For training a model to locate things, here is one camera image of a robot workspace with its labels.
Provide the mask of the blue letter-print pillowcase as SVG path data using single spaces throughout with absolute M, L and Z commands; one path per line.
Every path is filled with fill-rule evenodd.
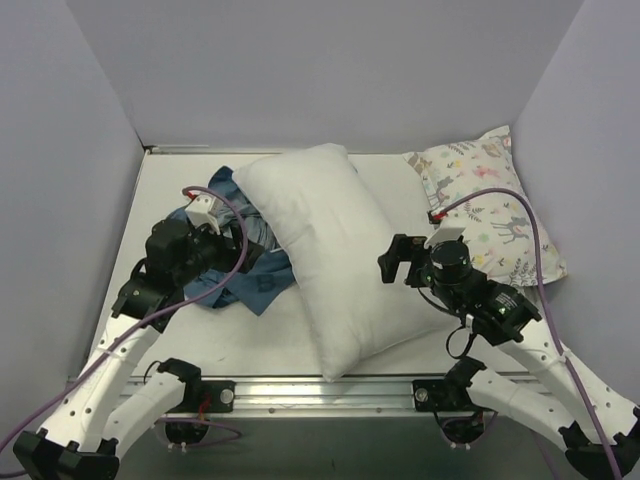
M 199 305 L 211 309 L 222 309 L 239 302 L 260 316 L 282 292 L 295 284 L 295 278 L 288 255 L 257 208 L 237 186 L 232 174 L 231 168 L 223 166 L 208 183 L 210 190 L 234 205 L 229 208 L 221 204 L 214 213 L 231 255 L 222 265 L 209 269 L 187 284 L 184 294 L 187 298 L 197 297 Z M 240 255 L 242 239 L 237 215 L 245 222 L 249 250 L 241 269 L 223 283 Z

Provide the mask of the white pillow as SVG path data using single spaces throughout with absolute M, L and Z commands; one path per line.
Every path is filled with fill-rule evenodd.
M 344 147 L 264 157 L 233 179 L 290 260 L 325 380 L 452 323 L 416 290 L 382 282 L 377 260 L 395 232 Z

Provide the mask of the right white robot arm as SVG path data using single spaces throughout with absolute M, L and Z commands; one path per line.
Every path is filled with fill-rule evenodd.
M 439 307 L 524 367 L 547 392 L 539 394 L 462 353 L 444 378 L 427 387 L 433 413 L 492 410 L 554 443 L 587 479 L 621 479 L 639 461 L 639 407 L 554 341 L 538 308 L 515 288 L 472 267 L 463 240 L 434 243 L 397 234 L 378 259 L 381 279 L 394 282 L 409 263 L 407 286 L 427 288 Z

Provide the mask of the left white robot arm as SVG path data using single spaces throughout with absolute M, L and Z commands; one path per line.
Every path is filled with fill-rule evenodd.
M 257 246 L 243 219 L 231 222 L 230 230 L 225 236 L 212 221 L 180 219 L 153 226 L 145 255 L 120 288 L 78 378 L 42 407 L 47 417 L 40 427 L 12 436 L 13 453 L 29 478 L 113 479 L 125 453 L 161 416 L 199 405 L 200 369 L 174 358 L 161 362 L 157 375 L 132 397 L 120 395 L 174 314 L 190 304 L 188 284 L 217 270 L 224 287 L 246 271 Z

